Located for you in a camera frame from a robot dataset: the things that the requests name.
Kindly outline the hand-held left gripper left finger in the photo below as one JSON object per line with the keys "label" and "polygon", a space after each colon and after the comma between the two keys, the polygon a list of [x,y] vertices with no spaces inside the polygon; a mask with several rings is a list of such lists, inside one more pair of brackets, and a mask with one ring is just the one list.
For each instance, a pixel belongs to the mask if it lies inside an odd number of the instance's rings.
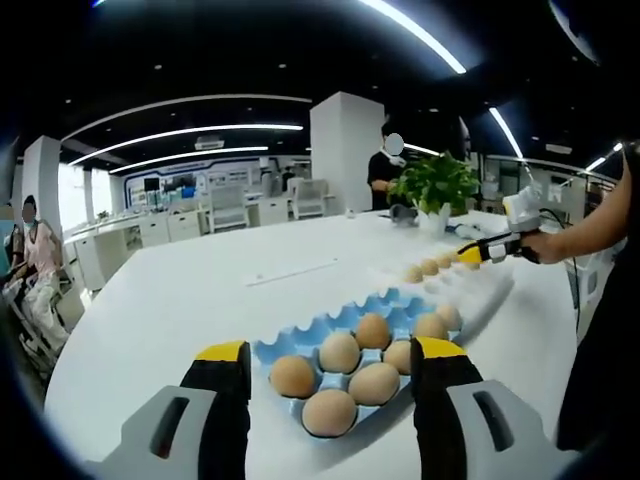
{"label": "hand-held left gripper left finger", "polygon": [[121,479],[244,479],[251,349],[239,340],[199,354],[124,422]]}

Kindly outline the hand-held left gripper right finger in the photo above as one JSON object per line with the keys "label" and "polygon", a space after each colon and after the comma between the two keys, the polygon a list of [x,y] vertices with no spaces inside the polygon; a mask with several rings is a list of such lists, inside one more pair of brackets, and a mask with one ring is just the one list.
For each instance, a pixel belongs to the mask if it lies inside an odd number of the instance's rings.
{"label": "hand-held left gripper right finger", "polygon": [[410,360],[423,479],[545,477],[541,419],[526,402],[451,341],[416,336]]}

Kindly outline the person's right hand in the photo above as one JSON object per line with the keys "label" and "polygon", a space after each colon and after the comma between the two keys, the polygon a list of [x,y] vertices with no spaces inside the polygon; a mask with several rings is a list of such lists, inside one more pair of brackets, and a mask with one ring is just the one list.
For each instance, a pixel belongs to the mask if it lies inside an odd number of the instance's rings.
{"label": "person's right hand", "polygon": [[530,249],[540,264],[554,264],[563,259],[559,236],[542,231],[527,233],[522,239],[523,248]]}

